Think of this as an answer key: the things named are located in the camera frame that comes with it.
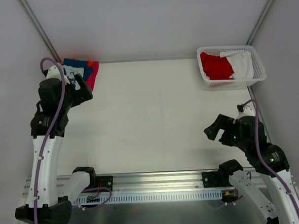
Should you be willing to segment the blue t shirt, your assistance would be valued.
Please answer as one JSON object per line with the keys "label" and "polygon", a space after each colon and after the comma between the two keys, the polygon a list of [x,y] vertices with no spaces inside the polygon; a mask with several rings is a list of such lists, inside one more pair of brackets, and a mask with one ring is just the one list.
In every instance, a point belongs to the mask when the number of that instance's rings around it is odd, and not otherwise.
{"label": "blue t shirt", "polygon": [[77,80],[75,78],[75,75],[77,74],[79,74],[83,78],[84,82],[87,82],[87,80],[95,70],[89,64],[89,61],[64,58],[62,64],[64,75],[73,85],[77,84]]}

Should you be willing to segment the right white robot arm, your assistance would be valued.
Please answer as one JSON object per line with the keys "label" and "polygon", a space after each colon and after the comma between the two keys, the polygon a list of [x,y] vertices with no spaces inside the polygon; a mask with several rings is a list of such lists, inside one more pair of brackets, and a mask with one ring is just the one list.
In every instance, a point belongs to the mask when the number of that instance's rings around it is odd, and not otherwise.
{"label": "right white robot arm", "polygon": [[263,224],[299,224],[299,199],[292,183],[289,163],[282,148],[267,141],[264,125],[256,116],[241,114],[237,119],[218,115],[204,133],[219,142],[240,149],[248,163],[260,175],[268,188],[268,200],[253,184],[241,164],[231,159],[219,165],[218,171],[208,179],[212,186],[233,186],[257,211]]}

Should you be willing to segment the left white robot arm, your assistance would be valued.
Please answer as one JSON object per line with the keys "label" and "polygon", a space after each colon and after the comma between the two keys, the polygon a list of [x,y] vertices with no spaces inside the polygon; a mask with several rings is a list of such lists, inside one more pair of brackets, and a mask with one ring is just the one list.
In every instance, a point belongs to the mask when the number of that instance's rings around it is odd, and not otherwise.
{"label": "left white robot arm", "polygon": [[40,100],[30,123],[33,137],[33,167],[26,203],[16,208],[16,219],[28,224],[67,224],[72,204],[80,193],[97,188],[93,167],[77,167],[66,185],[57,189],[58,158],[69,121],[68,111],[93,98],[91,89],[77,74],[80,88],[62,87],[58,78],[40,82]]}

